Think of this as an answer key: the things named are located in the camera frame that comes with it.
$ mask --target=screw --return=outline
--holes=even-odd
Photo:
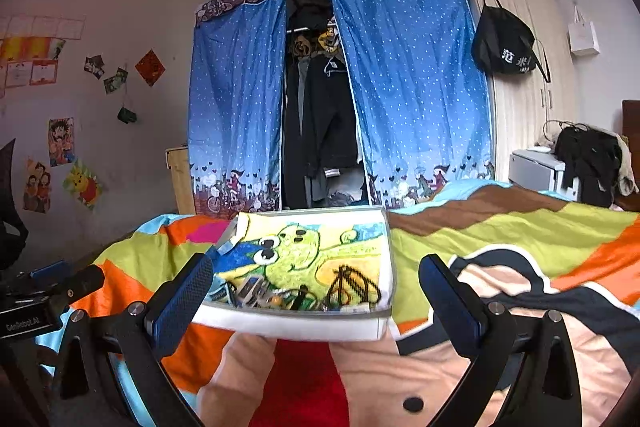
[[[84,318],[84,310],[76,310],[71,314],[71,322],[78,322]]]
[[[558,312],[556,310],[549,310],[548,315],[549,315],[549,318],[551,319],[552,322],[561,322],[562,321],[562,315],[560,314],[560,312]]]
[[[133,315],[134,317],[136,315],[140,315],[144,310],[145,303],[140,301],[132,302],[127,308],[127,312],[129,312],[129,315]]]
[[[500,302],[490,302],[489,303],[489,311],[494,315],[502,315],[504,313],[504,304],[500,304]]]

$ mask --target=cartoon eye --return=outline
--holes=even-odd
[[[263,248],[276,248],[280,244],[280,240],[275,235],[266,235],[258,244]]]
[[[260,266],[267,266],[273,264],[278,260],[278,254],[271,250],[271,248],[263,248],[258,250],[254,254],[254,263]]]

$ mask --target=colorful bedspread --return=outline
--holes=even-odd
[[[640,366],[638,214],[465,180],[388,220],[396,293],[382,340],[300,343],[189,326],[162,363],[205,425],[424,427],[468,365],[434,323],[418,285],[418,263],[428,253],[511,312],[560,311],[574,348],[583,425],[604,420]],[[204,216],[144,224],[96,260],[106,283],[74,307],[106,315],[148,300],[225,227]],[[514,376],[503,376],[479,425],[492,423]],[[152,425],[130,382],[125,387],[139,422]],[[422,408],[409,412],[409,403]]]

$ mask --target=drawstring bag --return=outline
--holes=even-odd
[[[549,64],[546,73],[533,51],[536,38],[531,29],[517,16],[500,4],[483,7],[478,29],[471,47],[476,65],[486,73],[520,74],[540,68],[545,82],[551,82]]]

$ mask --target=blue curtain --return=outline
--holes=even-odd
[[[280,207],[285,0],[243,4],[198,26],[189,93],[197,213]]]
[[[466,0],[333,0],[375,203],[493,177],[488,92]]]

